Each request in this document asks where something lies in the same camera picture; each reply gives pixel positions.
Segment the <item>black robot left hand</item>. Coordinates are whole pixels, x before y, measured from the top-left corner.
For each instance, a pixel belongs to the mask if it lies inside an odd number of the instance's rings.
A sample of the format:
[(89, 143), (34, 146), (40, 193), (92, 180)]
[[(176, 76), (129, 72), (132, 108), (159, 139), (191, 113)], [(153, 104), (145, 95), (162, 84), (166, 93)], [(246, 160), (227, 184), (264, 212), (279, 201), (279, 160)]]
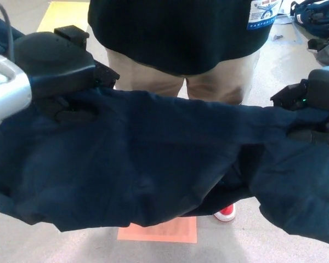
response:
[(68, 95), (112, 89), (120, 77), (87, 51), (88, 38), (89, 33), (70, 25), (14, 41), (15, 62), (29, 77), (33, 104), (58, 123), (94, 120), (94, 106), (70, 100)]

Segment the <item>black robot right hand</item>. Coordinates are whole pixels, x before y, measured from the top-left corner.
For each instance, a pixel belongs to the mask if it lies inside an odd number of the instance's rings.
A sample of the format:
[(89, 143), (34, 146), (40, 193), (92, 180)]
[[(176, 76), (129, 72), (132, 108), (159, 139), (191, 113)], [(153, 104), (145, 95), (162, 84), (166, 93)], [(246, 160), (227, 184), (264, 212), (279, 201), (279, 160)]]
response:
[[(329, 66), (312, 70), (308, 79), (285, 86), (270, 100), (274, 106), (289, 111), (305, 108), (329, 111)], [(288, 132), (288, 137), (313, 144), (324, 143), (329, 146), (329, 118), (320, 124), (295, 127)]]

